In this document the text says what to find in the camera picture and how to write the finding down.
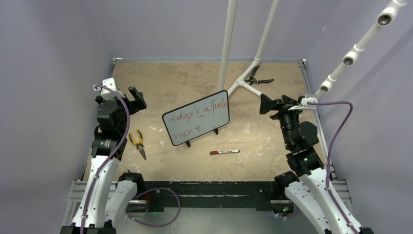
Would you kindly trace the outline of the white whiteboard marker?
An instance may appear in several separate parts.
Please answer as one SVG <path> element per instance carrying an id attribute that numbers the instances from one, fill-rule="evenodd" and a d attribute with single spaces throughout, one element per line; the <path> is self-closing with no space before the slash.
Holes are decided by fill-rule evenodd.
<path id="1" fill-rule="evenodd" d="M 228 151 L 218 151 L 218 154 L 237 154 L 240 153 L 240 150 L 228 150 Z"/>

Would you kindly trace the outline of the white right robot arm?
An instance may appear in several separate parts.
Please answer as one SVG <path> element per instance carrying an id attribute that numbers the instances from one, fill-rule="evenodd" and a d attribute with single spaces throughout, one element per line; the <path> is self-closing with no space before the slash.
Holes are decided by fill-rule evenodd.
<path id="1" fill-rule="evenodd" d="M 290 171 L 275 177 L 274 194 L 288 198 L 312 223 L 319 234 L 372 234 L 373 230 L 364 227 L 346 207 L 331 180 L 331 152 L 328 149 L 327 163 L 324 164 L 314 146 L 319 142 L 318 128 L 311 122 L 300 122 L 303 110 L 314 110 L 319 106 L 349 106 L 349 111 L 337 129 L 341 131 L 353 110 L 348 101 L 319 102 L 314 94 L 302 94 L 298 99 L 283 95 L 271 99 L 260 95 L 260 114 L 271 115 L 280 123 Z"/>

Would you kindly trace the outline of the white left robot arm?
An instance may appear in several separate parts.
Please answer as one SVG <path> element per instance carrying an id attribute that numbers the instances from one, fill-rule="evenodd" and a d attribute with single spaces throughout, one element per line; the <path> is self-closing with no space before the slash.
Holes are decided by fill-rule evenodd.
<path id="1" fill-rule="evenodd" d="M 113 177 L 120 165 L 127 143 L 130 116 L 146 109 L 143 93 L 135 87 L 128 90 L 130 101 L 122 92 L 108 85 L 96 85 L 101 94 L 96 97 L 97 126 L 91 145 L 91 166 L 86 188 L 75 215 L 62 234 L 114 234 L 131 199 L 145 194 L 140 173 L 124 173 L 111 195 Z"/>

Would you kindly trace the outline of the black-framed small whiteboard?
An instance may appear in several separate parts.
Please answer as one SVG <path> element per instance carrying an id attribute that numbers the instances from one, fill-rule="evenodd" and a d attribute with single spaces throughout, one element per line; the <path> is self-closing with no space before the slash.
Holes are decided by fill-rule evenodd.
<path id="1" fill-rule="evenodd" d="M 190 141 L 209 132 L 218 134 L 230 122 L 228 92 L 221 90 L 168 111 L 162 121 L 173 146 L 190 146 Z"/>

